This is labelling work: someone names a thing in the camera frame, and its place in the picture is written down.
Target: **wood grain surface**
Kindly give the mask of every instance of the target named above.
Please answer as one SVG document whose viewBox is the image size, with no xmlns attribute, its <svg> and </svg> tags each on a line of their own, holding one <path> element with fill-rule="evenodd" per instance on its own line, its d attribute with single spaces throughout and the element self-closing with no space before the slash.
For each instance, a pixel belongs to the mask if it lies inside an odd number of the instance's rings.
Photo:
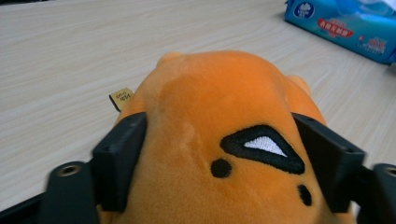
<svg viewBox="0 0 396 224">
<path fill-rule="evenodd" d="M 299 75 L 328 125 L 396 164 L 396 71 L 284 22 L 285 0 L 58 0 L 0 7 L 0 211 L 88 161 L 134 90 L 171 50 L 241 49 Z"/>
</svg>

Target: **black oval spot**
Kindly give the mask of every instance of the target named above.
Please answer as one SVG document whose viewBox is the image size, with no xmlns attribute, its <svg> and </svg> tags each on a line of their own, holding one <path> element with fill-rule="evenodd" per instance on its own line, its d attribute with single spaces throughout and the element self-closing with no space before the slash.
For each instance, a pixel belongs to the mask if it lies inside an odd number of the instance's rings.
<svg viewBox="0 0 396 224">
<path fill-rule="evenodd" d="M 305 185 L 299 185 L 297 187 L 298 192 L 300 194 L 300 198 L 306 206 L 312 205 L 312 196 L 309 190 L 306 188 Z"/>
<path fill-rule="evenodd" d="M 228 177 L 231 173 L 233 167 L 229 162 L 224 159 L 218 159 L 212 162 L 210 166 L 210 171 L 212 175 L 217 178 L 225 178 Z"/>
</svg>

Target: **blue tissue package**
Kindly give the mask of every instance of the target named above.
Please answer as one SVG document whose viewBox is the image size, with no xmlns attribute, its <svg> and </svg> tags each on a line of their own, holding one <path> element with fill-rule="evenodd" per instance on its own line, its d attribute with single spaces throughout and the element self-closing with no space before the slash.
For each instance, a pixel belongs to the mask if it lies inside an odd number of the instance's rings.
<svg viewBox="0 0 396 224">
<path fill-rule="evenodd" d="M 396 63 L 396 9 L 386 0 L 289 0 L 287 4 L 285 21 L 376 62 Z"/>
</svg>

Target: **plush toy eye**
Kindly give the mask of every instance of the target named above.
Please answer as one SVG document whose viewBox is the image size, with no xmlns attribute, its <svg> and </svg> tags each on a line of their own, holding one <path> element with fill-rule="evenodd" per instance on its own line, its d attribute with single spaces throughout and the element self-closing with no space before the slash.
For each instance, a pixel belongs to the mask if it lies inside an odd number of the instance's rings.
<svg viewBox="0 0 396 224">
<path fill-rule="evenodd" d="M 300 175 L 304 162 L 274 128 L 257 125 L 225 136 L 221 148 L 238 158 L 259 161 L 276 169 Z"/>
</svg>

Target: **round logo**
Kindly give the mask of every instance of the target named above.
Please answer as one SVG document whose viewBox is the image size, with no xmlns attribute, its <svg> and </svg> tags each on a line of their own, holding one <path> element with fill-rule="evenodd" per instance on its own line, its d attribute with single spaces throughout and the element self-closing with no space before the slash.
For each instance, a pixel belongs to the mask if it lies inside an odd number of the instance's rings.
<svg viewBox="0 0 396 224">
<path fill-rule="evenodd" d="M 304 2 L 299 4 L 295 9 L 294 9 L 294 16 L 298 18 L 306 18 L 309 19 L 314 15 L 314 5 L 308 2 Z"/>
</svg>

